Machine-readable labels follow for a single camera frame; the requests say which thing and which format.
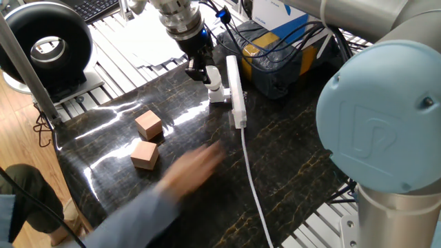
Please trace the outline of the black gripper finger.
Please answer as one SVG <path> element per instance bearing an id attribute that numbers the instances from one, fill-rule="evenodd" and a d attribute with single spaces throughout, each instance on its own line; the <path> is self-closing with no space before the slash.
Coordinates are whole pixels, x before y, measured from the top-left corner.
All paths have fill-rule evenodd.
<path id="1" fill-rule="evenodd" d="M 201 81 L 204 84 L 210 84 L 205 62 L 199 58 L 190 58 L 185 73 L 194 81 Z"/>
<path id="2" fill-rule="evenodd" d="M 205 65 L 213 65 L 213 66 L 216 65 L 216 63 L 214 61 L 213 49 L 211 49 L 211 48 L 204 48 L 204 50 L 203 50 L 203 60 L 204 60 Z"/>

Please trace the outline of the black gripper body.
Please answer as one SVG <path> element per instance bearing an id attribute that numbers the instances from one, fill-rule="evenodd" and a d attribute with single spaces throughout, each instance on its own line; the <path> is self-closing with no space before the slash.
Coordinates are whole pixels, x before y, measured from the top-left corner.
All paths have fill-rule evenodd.
<path id="1" fill-rule="evenodd" d="M 186 54 L 188 60 L 190 58 L 203 59 L 204 48 L 214 50 L 211 34 L 212 32 L 209 28 L 202 28 L 194 37 L 177 41 L 178 47 Z"/>

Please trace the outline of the person's right hand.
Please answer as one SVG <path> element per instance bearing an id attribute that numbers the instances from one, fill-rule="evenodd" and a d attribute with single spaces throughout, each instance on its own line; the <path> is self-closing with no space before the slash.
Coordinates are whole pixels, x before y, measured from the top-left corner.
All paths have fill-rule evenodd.
<path id="1" fill-rule="evenodd" d="M 224 157 L 225 152 L 219 142 L 188 151 L 169 166 L 154 190 L 178 202 L 197 190 L 214 173 Z"/>

